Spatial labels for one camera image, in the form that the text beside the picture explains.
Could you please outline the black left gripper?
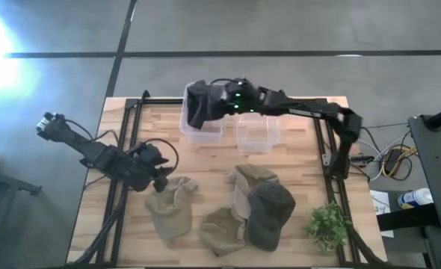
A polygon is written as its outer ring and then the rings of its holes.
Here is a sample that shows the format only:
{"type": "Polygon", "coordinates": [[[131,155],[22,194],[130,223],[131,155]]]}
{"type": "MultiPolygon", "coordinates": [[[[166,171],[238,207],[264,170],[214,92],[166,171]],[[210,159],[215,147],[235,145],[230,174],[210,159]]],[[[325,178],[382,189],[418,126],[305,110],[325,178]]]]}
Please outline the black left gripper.
{"type": "Polygon", "coordinates": [[[151,143],[141,143],[130,149],[128,154],[135,163],[131,188],[135,191],[144,191],[152,183],[155,191],[161,193],[168,184],[167,176],[173,173],[176,167],[165,167],[169,160],[164,158],[159,149],[151,143]]]}

